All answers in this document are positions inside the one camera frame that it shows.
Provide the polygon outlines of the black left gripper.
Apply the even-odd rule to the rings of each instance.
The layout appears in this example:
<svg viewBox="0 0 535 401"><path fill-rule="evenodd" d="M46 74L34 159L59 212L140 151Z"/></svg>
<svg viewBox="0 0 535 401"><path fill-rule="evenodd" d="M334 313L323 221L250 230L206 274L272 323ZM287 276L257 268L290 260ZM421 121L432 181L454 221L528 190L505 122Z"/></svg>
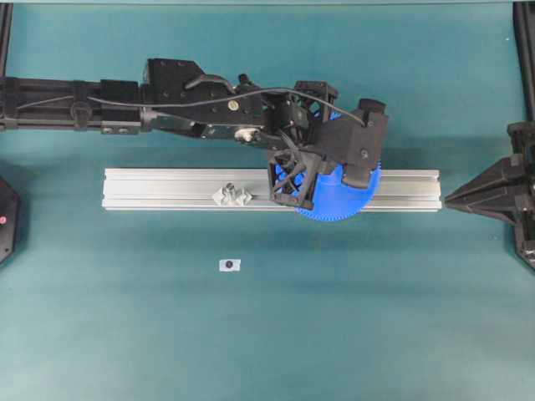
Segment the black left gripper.
<svg viewBox="0 0 535 401"><path fill-rule="evenodd" d="M261 139L272 151L267 177L270 199L311 211L318 173L333 164L314 153L314 131L329 120L337 89L325 81L298 81L293 92L262 95L266 129Z"/></svg>

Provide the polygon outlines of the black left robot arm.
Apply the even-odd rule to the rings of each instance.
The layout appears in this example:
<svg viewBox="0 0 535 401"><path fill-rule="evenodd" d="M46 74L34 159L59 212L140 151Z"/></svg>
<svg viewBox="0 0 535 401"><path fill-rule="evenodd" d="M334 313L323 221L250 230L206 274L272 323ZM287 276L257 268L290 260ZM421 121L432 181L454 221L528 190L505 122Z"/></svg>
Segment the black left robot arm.
<svg viewBox="0 0 535 401"><path fill-rule="evenodd" d="M313 147L337 96L324 81L265 89L245 74L232 83L192 61L152 58L142 82L2 77L1 126L233 140L270 151L268 182L277 203L311 209L318 178L337 166Z"/></svg>

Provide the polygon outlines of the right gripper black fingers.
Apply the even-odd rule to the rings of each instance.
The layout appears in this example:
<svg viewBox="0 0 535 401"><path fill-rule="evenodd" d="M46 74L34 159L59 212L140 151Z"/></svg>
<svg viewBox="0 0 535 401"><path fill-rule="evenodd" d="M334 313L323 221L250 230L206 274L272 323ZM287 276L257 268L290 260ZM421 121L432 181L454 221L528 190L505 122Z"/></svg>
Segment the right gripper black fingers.
<svg viewBox="0 0 535 401"><path fill-rule="evenodd" d="M522 156L500 159L444 199L444 206L467 214L520 225L517 198L522 197Z"/></svg>

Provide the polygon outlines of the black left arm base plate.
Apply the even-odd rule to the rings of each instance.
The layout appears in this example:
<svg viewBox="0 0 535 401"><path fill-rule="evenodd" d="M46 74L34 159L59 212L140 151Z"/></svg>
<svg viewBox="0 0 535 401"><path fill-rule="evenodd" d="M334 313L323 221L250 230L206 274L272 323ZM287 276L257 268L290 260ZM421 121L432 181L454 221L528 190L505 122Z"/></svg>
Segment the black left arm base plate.
<svg viewBox="0 0 535 401"><path fill-rule="evenodd" d="M6 180L1 178L1 262L5 262L15 249L19 209L20 196Z"/></svg>

